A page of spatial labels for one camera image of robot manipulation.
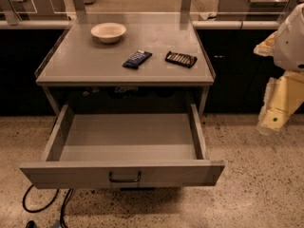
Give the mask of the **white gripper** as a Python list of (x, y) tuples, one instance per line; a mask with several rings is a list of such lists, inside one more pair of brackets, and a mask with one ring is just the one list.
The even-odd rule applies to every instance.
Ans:
[(285, 70), (270, 78), (264, 94), (256, 129), (262, 135), (278, 132), (304, 103), (304, 4), (297, 5), (290, 15), (263, 42), (254, 54), (273, 56), (277, 67)]

